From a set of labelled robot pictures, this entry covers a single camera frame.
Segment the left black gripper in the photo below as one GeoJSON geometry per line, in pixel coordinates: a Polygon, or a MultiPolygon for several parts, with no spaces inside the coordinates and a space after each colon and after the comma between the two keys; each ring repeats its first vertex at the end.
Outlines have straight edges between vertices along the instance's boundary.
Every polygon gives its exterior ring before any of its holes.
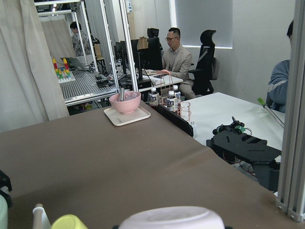
{"type": "Polygon", "coordinates": [[[0,195],[4,197],[7,202],[8,208],[13,206],[10,192],[12,191],[11,181],[8,175],[0,171],[0,195]]]}

